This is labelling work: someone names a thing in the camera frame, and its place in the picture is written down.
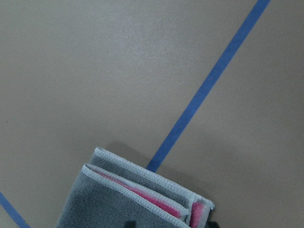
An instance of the cloth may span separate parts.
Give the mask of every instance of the cloth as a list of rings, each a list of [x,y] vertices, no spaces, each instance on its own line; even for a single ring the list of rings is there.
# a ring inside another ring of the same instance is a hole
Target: cloth
[[[96,148],[56,228],[203,228],[213,208],[181,185]]]

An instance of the pink stripe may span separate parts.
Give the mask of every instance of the pink stripe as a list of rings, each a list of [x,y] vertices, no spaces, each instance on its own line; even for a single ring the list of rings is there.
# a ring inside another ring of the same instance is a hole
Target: pink stripe
[[[203,214],[204,205],[195,202],[192,204],[190,227],[197,228],[200,224],[201,215]]]
[[[156,205],[157,207],[163,209],[164,211],[168,212],[169,214],[173,215],[174,217],[177,217],[178,219],[181,218],[181,214],[177,209],[175,209],[175,208],[173,208],[173,207],[171,207],[171,206],[169,206],[169,205],[167,205],[167,204],[165,204],[165,203],[163,203],[163,202],[161,202],[161,201],[159,201],[159,200],[157,200],[157,199],[155,199],[151,196],[148,196],[147,194],[141,192],[140,190],[138,190],[136,188],[131,188],[130,186],[128,186],[128,185],[126,185],[126,184],[124,184],[124,183],[122,183],[118,180],[115,180],[115,179],[109,177],[108,175],[105,175],[105,174],[100,173],[100,172],[97,172],[97,173],[99,175],[109,179],[109,180],[114,181],[117,184],[120,184],[120,185],[124,186],[126,189],[131,190],[132,192],[134,192],[137,195],[143,197],[144,199],[148,200],[150,203],[152,203],[152,204]]]

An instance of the gray surface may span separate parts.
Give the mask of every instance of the gray surface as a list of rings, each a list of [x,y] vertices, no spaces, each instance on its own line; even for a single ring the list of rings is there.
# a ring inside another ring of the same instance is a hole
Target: gray surface
[[[0,191],[53,227],[96,146],[145,166],[254,4],[0,0]],[[304,224],[303,10],[270,3],[158,171],[222,227]]]

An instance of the gray towel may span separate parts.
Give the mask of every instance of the gray towel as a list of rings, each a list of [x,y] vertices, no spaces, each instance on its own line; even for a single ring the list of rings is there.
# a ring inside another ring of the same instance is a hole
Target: gray towel
[[[96,148],[56,228],[203,228],[213,208],[181,185]]]

